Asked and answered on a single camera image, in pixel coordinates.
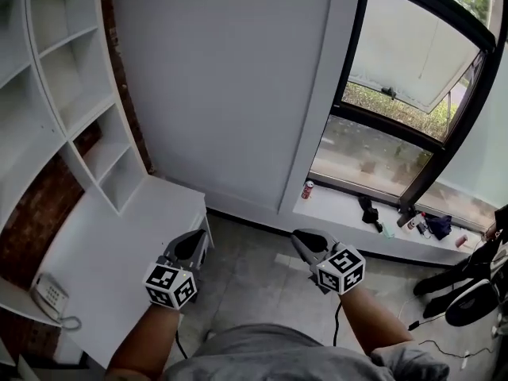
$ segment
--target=red can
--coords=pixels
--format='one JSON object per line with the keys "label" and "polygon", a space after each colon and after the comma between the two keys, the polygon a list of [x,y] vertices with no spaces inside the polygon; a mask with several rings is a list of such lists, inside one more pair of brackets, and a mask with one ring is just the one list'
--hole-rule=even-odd
{"label": "red can", "polygon": [[455,240],[455,246],[459,248],[466,241],[468,241],[468,236],[464,234],[463,236],[460,236],[458,239]]}
{"label": "red can", "polygon": [[313,187],[314,187],[314,182],[312,182],[312,181],[305,182],[305,185],[303,186],[302,198],[308,199]]}

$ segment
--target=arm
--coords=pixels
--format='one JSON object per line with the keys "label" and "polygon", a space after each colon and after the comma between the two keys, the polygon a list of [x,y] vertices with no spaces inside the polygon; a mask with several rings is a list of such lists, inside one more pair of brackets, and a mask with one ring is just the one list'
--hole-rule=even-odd
{"label": "arm", "polygon": [[361,285],[340,298],[352,331],[365,354],[379,347],[413,340],[406,327]]}
{"label": "arm", "polygon": [[113,354],[108,375],[145,375],[163,372],[178,330],[179,311],[151,305]]}

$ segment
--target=telephone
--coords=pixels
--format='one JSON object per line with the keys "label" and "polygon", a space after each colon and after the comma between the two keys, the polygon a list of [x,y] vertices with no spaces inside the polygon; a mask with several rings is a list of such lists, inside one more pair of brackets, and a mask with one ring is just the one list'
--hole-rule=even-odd
{"label": "telephone", "polygon": [[[81,329],[81,321],[76,316],[63,317],[69,297],[55,279],[49,274],[40,274],[31,292],[33,301],[52,320],[60,323],[62,329],[76,331]],[[65,327],[67,321],[75,321],[76,326]]]}

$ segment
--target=marker cube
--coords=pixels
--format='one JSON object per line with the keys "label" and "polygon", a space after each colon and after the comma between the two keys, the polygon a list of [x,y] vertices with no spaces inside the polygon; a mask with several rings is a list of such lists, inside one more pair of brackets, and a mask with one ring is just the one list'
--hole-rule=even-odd
{"label": "marker cube", "polygon": [[345,294],[365,277],[365,259],[352,246],[340,243],[340,251],[316,265],[317,283]]}
{"label": "marker cube", "polygon": [[162,264],[150,263],[143,284],[153,303],[177,310],[197,293],[192,272]]}

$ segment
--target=black window frame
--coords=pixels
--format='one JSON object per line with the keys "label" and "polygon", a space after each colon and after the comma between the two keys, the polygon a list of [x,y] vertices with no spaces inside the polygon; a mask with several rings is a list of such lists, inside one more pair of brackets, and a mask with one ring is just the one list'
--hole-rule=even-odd
{"label": "black window frame", "polygon": [[[502,1],[502,19],[499,35],[496,38],[491,31],[482,24],[472,13],[463,8],[455,0],[408,0],[428,10],[463,34],[479,48],[478,75],[469,84],[466,94],[462,99],[454,117],[450,130],[443,141],[434,139],[408,125],[377,114],[373,111],[343,102],[342,97],[348,82],[349,73],[356,54],[356,48],[360,39],[360,33],[364,22],[365,10],[368,0],[358,0],[356,7],[355,22],[352,27],[352,35],[348,45],[348,51],[344,60],[341,77],[337,84],[337,90],[333,99],[330,115],[354,121],[366,125],[383,133],[390,134],[401,140],[409,142],[431,152],[433,155],[418,173],[413,182],[400,195],[386,194],[373,188],[362,187],[355,183],[349,183],[327,177],[315,172],[309,173],[309,178],[317,184],[331,187],[349,194],[365,195],[388,205],[397,206],[402,212],[414,206],[419,198],[436,181],[441,172],[452,160],[466,136],[475,124],[480,111],[491,91],[502,58],[506,34],[508,32],[508,0]],[[432,210],[434,214],[443,214],[438,210]],[[481,226],[472,221],[454,217],[454,223],[469,229],[481,231]]]}

